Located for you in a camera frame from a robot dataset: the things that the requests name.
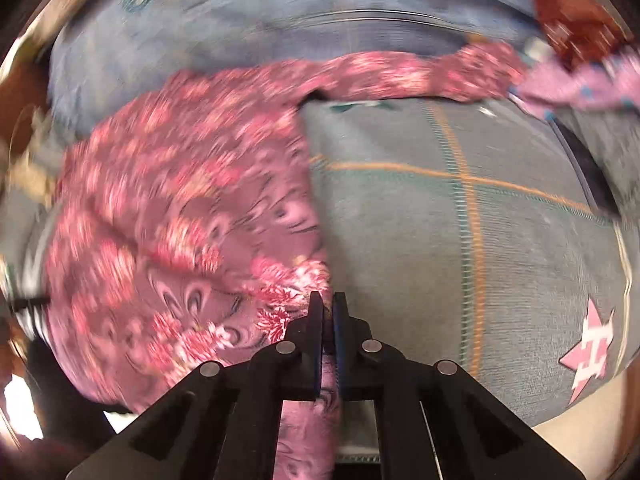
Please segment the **red plastic bag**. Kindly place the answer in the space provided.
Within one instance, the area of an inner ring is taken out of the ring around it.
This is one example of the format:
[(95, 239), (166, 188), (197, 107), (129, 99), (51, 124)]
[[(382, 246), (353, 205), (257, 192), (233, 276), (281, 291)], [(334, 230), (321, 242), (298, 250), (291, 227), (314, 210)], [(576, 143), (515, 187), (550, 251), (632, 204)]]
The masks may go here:
[(608, 0), (534, 0), (536, 17), (560, 62), (568, 70), (597, 63), (632, 40)]

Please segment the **grey patterned bed sheet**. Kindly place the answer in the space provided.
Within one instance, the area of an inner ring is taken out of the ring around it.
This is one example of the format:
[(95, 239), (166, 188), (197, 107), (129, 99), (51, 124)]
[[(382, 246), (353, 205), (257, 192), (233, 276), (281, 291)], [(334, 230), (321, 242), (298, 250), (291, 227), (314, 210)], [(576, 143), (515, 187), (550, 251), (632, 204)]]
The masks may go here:
[(639, 353), (639, 230), (598, 211), (570, 130), (506, 101), (310, 102), (333, 287), (409, 359), (452, 359), (532, 425)]

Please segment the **blue plaid quilt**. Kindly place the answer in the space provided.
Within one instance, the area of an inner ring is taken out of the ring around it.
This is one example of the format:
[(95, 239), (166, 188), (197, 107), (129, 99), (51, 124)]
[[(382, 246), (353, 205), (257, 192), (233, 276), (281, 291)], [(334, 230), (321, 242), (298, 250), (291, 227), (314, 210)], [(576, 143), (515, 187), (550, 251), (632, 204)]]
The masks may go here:
[(51, 52), (54, 117), (80, 134), (178, 70), (360, 51), (422, 56), (536, 36), (533, 0), (88, 0)]

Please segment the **pink floral garment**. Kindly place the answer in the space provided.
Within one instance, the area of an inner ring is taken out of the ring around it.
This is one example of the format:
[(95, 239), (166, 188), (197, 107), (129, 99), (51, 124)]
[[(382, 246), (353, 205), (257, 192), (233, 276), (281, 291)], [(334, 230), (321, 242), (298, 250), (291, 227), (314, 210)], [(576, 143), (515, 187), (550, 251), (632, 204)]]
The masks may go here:
[(46, 258), (49, 342), (90, 400), (141, 413), (206, 361), (249, 360), (329, 299), (298, 109), (502, 96), (507, 44), (439, 58), (361, 52), (178, 73), (65, 154)]

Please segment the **lilac patterned cloth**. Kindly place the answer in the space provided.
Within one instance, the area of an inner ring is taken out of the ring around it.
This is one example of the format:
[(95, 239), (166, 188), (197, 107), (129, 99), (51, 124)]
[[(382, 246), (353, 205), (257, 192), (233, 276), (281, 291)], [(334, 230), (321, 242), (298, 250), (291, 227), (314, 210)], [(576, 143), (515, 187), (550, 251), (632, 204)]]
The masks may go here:
[(509, 96), (523, 112), (541, 120), (567, 107), (580, 112), (638, 110), (639, 49), (625, 48), (571, 72), (549, 58), (531, 68)]

